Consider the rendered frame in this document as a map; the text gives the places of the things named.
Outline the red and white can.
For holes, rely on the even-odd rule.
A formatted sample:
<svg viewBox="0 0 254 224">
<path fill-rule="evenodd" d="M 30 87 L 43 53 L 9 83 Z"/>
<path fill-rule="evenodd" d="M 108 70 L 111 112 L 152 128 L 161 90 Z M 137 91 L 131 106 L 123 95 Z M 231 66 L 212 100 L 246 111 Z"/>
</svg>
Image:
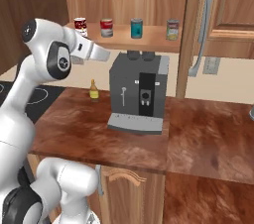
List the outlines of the red and white can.
<svg viewBox="0 0 254 224">
<path fill-rule="evenodd" d="M 87 26 L 85 18 L 83 17 L 75 18 L 74 27 L 83 37 L 87 37 Z"/>
</svg>

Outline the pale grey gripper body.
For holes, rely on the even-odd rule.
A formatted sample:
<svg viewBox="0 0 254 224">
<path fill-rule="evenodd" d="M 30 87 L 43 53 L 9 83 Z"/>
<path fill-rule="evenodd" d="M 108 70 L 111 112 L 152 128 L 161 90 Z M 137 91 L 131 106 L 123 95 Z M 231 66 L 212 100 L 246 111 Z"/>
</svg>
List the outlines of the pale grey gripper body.
<svg viewBox="0 0 254 224">
<path fill-rule="evenodd" d="M 89 55 L 90 60 L 96 61 L 108 61 L 110 57 L 110 51 L 98 44 L 93 44 Z"/>
</svg>

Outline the dark grey coffee machine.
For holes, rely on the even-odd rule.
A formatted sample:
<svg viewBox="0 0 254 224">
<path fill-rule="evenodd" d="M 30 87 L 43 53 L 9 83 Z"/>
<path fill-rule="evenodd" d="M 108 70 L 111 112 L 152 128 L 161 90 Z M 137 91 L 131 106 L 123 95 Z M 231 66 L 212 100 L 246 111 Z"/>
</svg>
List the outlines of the dark grey coffee machine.
<svg viewBox="0 0 254 224">
<path fill-rule="evenodd" d="M 110 129 L 160 135 L 163 131 L 169 57 L 120 53 L 109 70 Z"/>
</svg>

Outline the red can with white band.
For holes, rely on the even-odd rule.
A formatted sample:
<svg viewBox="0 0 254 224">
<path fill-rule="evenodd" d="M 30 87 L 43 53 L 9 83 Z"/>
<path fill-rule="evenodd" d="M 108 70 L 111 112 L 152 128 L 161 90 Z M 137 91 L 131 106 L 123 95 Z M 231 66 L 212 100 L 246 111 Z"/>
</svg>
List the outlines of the red can with white band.
<svg viewBox="0 0 254 224">
<path fill-rule="evenodd" d="M 101 36 L 109 38 L 113 36 L 113 20 L 105 18 L 100 20 Z"/>
</svg>

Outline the black hob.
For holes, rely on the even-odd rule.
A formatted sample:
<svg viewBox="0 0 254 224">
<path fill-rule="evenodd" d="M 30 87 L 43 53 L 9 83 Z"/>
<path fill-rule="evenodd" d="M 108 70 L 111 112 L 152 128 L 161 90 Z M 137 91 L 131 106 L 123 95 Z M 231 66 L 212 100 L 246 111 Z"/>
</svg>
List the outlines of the black hob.
<svg viewBox="0 0 254 224">
<path fill-rule="evenodd" d="M 0 106 L 12 85 L 13 83 L 10 81 L 0 81 Z M 43 116 L 63 92 L 64 87 L 50 85 L 39 85 L 34 90 L 26 107 L 26 114 L 33 123 L 36 123 Z"/>
</svg>

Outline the open wooden cabinet door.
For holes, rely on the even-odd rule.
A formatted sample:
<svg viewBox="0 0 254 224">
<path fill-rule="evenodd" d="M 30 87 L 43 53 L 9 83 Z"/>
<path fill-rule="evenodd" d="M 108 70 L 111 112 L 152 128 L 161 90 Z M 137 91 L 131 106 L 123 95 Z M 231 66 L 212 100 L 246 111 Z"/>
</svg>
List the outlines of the open wooden cabinet door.
<svg viewBox="0 0 254 224">
<path fill-rule="evenodd" d="M 177 98 L 186 96 L 198 3 L 199 0 L 186 0 L 176 87 Z"/>
</svg>

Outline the small yellow bottle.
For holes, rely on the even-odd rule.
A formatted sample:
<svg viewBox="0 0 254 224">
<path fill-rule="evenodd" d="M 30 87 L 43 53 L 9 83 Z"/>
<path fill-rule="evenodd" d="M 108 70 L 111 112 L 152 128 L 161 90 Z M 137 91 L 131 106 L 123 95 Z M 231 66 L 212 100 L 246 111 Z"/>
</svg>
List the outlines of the small yellow bottle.
<svg viewBox="0 0 254 224">
<path fill-rule="evenodd" d="M 99 91 L 95 85 L 95 80 L 91 80 L 91 85 L 89 88 L 89 97 L 93 101 L 98 101 L 99 100 Z"/>
</svg>

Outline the closed wooden cabinet door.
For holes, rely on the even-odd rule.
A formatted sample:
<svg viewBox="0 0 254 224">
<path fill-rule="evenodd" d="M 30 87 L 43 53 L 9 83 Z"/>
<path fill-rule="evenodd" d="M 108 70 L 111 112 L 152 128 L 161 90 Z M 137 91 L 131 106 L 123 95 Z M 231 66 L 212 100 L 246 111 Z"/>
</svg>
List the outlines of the closed wooden cabinet door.
<svg viewBox="0 0 254 224">
<path fill-rule="evenodd" d="M 254 59 L 254 0 L 212 0 L 203 55 Z"/>
</svg>

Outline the wooden base cupboard door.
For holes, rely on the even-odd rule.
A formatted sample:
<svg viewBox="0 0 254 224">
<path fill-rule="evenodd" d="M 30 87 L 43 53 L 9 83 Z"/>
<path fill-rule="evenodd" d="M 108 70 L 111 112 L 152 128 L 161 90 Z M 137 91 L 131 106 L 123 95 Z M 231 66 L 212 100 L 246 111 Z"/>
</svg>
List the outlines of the wooden base cupboard door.
<svg viewBox="0 0 254 224">
<path fill-rule="evenodd" d="M 102 224 L 163 224 L 163 174 L 102 167 L 101 184 Z"/>
</svg>

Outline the grey wall socket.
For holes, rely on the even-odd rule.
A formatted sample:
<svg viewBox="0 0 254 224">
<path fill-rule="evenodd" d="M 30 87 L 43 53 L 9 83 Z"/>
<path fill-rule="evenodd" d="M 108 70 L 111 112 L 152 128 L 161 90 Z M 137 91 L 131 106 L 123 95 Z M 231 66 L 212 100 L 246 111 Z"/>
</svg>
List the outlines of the grey wall socket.
<svg viewBox="0 0 254 224">
<path fill-rule="evenodd" d="M 207 56 L 204 60 L 203 74 L 217 75 L 220 65 L 219 57 Z"/>
</svg>

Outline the teal can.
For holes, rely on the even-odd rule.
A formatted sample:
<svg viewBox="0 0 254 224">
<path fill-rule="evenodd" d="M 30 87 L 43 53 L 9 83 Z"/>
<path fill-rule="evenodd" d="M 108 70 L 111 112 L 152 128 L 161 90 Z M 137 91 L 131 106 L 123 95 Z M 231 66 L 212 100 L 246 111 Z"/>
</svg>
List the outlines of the teal can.
<svg viewBox="0 0 254 224">
<path fill-rule="evenodd" d="M 143 36 L 143 20 L 141 18 L 131 19 L 131 38 L 141 39 Z"/>
</svg>

